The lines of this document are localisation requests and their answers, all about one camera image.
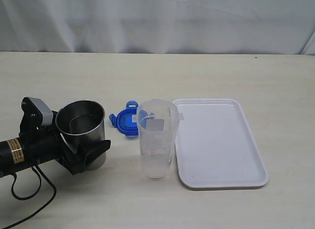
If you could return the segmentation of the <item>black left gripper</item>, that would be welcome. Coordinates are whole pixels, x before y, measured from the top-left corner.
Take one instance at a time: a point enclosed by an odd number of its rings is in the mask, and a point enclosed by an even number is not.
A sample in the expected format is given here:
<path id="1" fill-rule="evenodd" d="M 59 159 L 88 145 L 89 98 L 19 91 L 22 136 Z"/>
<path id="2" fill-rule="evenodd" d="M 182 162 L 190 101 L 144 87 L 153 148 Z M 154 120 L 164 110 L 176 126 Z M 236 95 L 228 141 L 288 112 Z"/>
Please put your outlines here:
<path id="1" fill-rule="evenodd" d="M 84 146 L 82 150 L 85 157 L 83 159 L 72 153 L 63 140 L 56 125 L 57 111 L 52 111 L 53 120 L 50 126 L 33 126 L 26 117 L 25 99 L 26 97 L 21 102 L 21 109 L 24 114 L 19 132 L 25 160 L 19 163 L 19 171 L 56 160 L 74 175 L 86 170 L 96 170 L 105 164 L 106 151 L 111 147 L 110 140 L 102 140 Z"/>

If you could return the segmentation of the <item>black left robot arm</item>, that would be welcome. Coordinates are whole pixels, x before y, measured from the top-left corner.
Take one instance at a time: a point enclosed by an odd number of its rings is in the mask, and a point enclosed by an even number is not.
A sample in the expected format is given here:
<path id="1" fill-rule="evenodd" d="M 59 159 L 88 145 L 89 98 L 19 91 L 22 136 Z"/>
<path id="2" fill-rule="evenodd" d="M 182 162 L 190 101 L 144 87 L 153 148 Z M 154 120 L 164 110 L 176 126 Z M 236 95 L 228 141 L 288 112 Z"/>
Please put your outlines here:
<path id="1" fill-rule="evenodd" d="M 2 177 L 56 160 L 71 174 L 103 165 L 111 141 L 105 138 L 105 110 L 77 100 L 51 110 L 39 98 L 24 97 L 18 137 L 0 143 Z"/>

